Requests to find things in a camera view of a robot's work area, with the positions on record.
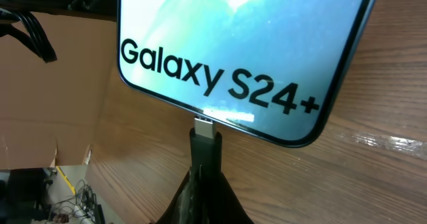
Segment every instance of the wire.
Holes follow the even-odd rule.
[[[93,193],[92,188],[86,184],[84,180],[80,180],[77,182],[76,187],[78,187],[80,184],[83,184],[78,191],[75,193],[74,196],[59,201],[55,204],[52,204],[52,207],[49,211],[49,216],[46,219],[45,224],[50,223],[50,220],[52,218],[52,214],[58,215],[58,214],[68,214],[68,218],[83,218],[80,223],[82,224],[85,219],[92,219],[94,222],[97,222],[99,219],[99,213],[98,213],[98,204],[97,204],[97,197],[96,194]],[[76,215],[76,212],[74,209],[70,206],[64,206],[62,207],[62,204],[64,203],[70,203],[73,206],[78,206],[81,211],[84,213],[83,215]]]
[[[1,27],[3,31],[0,30],[0,34],[10,34],[8,32],[13,31],[10,35],[22,42],[22,44],[24,44],[32,52],[42,58],[44,62],[48,63],[57,60],[55,50],[50,44],[46,33],[44,32],[40,23],[34,17],[33,14],[28,11],[8,11],[4,8],[0,8],[0,12],[3,18],[21,21],[24,25],[24,28],[27,30],[29,36],[25,35],[22,32],[14,31],[13,29],[11,29],[13,27],[11,24],[9,24],[8,28],[3,25]]]
[[[58,170],[59,174],[61,174],[62,178],[64,179],[64,181],[66,182],[66,184],[70,188],[70,190],[73,193],[73,195],[75,195],[75,187],[73,187],[73,185],[69,182],[68,177],[64,174],[64,172],[62,171],[62,169],[60,167],[56,167],[56,170]]]

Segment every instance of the smartphone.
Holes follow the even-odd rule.
[[[284,147],[322,132],[375,0],[119,0],[134,89]]]

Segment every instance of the electronic device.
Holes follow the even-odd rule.
[[[374,0],[119,0],[144,93],[284,147],[322,132]]]

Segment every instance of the phone display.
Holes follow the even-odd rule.
[[[285,147],[322,132],[374,0],[119,0],[131,87]]]

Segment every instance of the wood grain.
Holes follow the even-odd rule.
[[[427,0],[378,0],[320,138],[285,149],[220,126],[223,172],[256,223],[427,223]],[[87,178],[127,223],[165,211],[193,115],[117,70]]]

